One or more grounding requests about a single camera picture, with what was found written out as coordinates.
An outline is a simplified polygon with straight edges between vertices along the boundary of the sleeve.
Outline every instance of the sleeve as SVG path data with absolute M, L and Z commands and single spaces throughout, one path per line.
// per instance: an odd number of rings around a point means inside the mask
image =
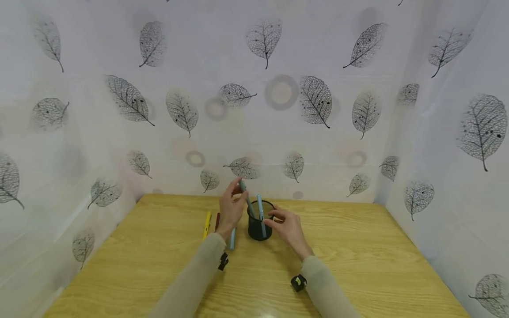
M 327 265 L 318 257 L 306 257 L 302 262 L 301 274 L 307 281 L 306 291 L 322 317 L 360 317 Z
M 191 262 L 161 297 L 150 317 L 193 317 L 217 271 L 225 246 L 219 234 L 208 235 Z

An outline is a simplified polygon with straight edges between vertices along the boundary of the table surface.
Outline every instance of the table surface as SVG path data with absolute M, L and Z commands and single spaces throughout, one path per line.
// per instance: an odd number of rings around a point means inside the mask
M 468 317 L 383 206 L 270 201 L 301 216 L 316 256 L 363 317 Z M 45 317 L 147 316 L 196 252 L 207 211 L 213 228 L 215 197 L 145 195 Z M 264 242 L 249 238 L 247 219 L 196 316 L 319 316 L 307 293 L 290 286 L 300 270 L 293 251 L 277 233 Z

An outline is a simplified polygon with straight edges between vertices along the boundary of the leaf pattern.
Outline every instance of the leaf pattern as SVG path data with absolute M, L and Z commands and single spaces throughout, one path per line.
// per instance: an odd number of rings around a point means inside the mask
M 366 189 L 370 187 L 370 184 L 371 178 L 366 174 L 359 172 L 352 178 L 352 181 L 350 182 L 350 194 L 347 197 L 352 194 L 359 194 L 366 191 Z
M 473 298 L 498 318 L 509 318 L 509 280 L 502 275 L 484 276 L 475 286 Z
M 139 49 L 142 52 L 143 65 L 161 66 L 166 53 L 166 38 L 163 24 L 159 21 L 145 24 L 139 36 Z
M 129 161 L 129 165 L 131 166 L 131 169 L 134 172 L 152 179 L 152 177 L 149 176 L 150 172 L 149 160 L 141 151 L 138 150 L 129 151 L 127 153 L 127 160 Z
M 106 75 L 106 85 L 113 100 L 119 106 L 120 114 L 132 122 L 149 121 L 149 108 L 145 98 L 131 83 L 114 75 Z
M 224 165 L 223 167 L 229 167 L 236 176 L 245 179 L 260 177 L 260 171 L 253 166 L 249 157 L 235 159 L 230 165 Z
M 17 198 L 18 190 L 18 167 L 7 153 L 0 150 L 0 203 L 7 203 L 14 200 L 25 209 L 23 203 Z
M 208 190 L 214 190 L 219 186 L 219 175 L 207 169 L 202 170 L 202 173 L 200 174 L 200 180 L 202 182 L 203 188 L 205 189 L 203 193 L 207 192 Z
M 376 92 L 367 90 L 357 96 L 353 103 L 352 123 L 362 133 L 360 139 L 377 123 L 380 113 L 380 96 Z
M 91 227 L 82 229 L 72 239 L 72 254 L 81 263 L 81 268 L 94 250 L 95 234 Z
M 30 118 L 31 126 L 39 132 L 52 132 L 64 127 L 68 121 L 67 105 L 58 98 L 45 98 L 35 105 Z
M 280 19 L 260 19 L 258 24 L 251 25 L 246 34 L 247 46 L 257 56 L 266 60 L 265 69 L 269 67 L 269 57 L 274 52 L 281 37 L 282 23 Z
M 90 190 L 92 201 L 87 209 L 90 208 L 92 203 L 97 206 L 105 207 L 115 202 L 122 194 L 122 185 L 106 180 L 102 177 L 97 178 L 96 182 Z
M 332 95 L 325 83 L 314 76 L 304 76 L 300 81 L 302 118 L 310 124 L 324 124 L 332 110 Z
M 295 181 L 299 183 L 297 178 L 302 173 L 302 170 L 304 170 L 304 158 L 301 154 L 294 152 L 287 156 L 283 169 L 285 176 L 290 179 L 295 179 Z
M 376 52 L 382 46 L 382 40 L 388 25 L 386 23 L 373 24 L 366 31 L 362 32 L 359 39 L 355 43 L 350 58 L 350 64 L 343 68 L 351 66 L 366 67 L 373 59 Z
M 398 104 L 403 106 L 415 106 L 419 94 L 419 84 L 403 86 L 398 93 Z
M 256 96 L 257 93 L 251 95 L 247 89 L 240 85 L 226 84 L 221 87 L 217 95 L 229 107 L 245 107 L 251 100 L 251 97 Z
M 428 61 L 437 67 L 433 74 L 435 77 L 440 68 L 452 61 L 470 43 L 472 31 L 463 31 L 457 28 L 452 30 L 439 30 L 428 55 Z
M 428 181 L 413 180 L 407 185 L 405 191 L 405 206 L 412 216 L 424 210 L 433 200 L 435 188 Z
M 64 67 L 60 62 L 60 32 L 50 16 L 38 15 L 33 21 L 33 33 L 44 54 Z
M 470 100 L 460 121 L 456 146 L 483 162 L 493 155 L 505 138 L 507 112 L 495 96 L 478 94 Z
M 166 94 L 166 108 L 175 124 L 187 130 L 191 138 L 191 130 L 198 123 L 198 109 L 189 94 L 182 89 L 169 90 Z
M 380 165 L 382 167 L 381 172 L 382 175 L 394 181 L 396 178 L 396 172 L 398 172 L 398 166 L 400 165 L 400 158 L 396 156 L 389 156 L 385 158 L 383 163 Z

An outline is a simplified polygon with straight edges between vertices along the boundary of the white backdrop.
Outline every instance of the white backdrop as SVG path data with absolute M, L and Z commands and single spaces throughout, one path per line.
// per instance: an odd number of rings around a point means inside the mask
M 265 197 L 386 204 L 471 315 L 508 317 L 503 104 L 489 106 L 494 139 L 481 139 L 488 172 L 456 144 L 476 94 L 509 100 L 509 8 L 399 3 L 2 3 L 2 316 L 41 315 L 144 193 L 218 195 L 233 172 L 249 172 L 259 178 L 248 187 Z M 275 32 L 254 33 L 263 23 Z M 264 38 L 269 57 L 247 43 Z M 303 117 L 306 76 L 317 78 L 308 80 L 318 113 Z M 220 98 L 230 83 L 253 95 L 243 107 L 231 86 Z M 172 92 L 192 125 L 168 111 Z M 249 166 L 223 167 L 242 157 Z M 107 182 L 94 186 L 98 178 Z M 412 181 L 414 196 L 426 187 L 410 201 Z

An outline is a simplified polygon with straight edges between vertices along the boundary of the pen holder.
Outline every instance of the pen holder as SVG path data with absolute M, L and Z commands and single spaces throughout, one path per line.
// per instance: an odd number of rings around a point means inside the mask
M 249 213 L 249 208 L 247 208 L 247 215 L 249 216 L 249 224 L 247 225 L 247 233 L 249 236 L 257 241 L 267 240 L 272 235 L 272 228 L 265 226 L 266 237 L 263 237 L 262 232 L 262 222 L 260 221 L 260 211 L 258 210 L 258 202 L 251 202 L 253 206 L 254 217 Z M 269 201 L 262 200 L 263 214 L 267 216 L 268 219 L 273 219 L 274 216 L 268 216 L 268 213 L 274 210 L 274 206 Z

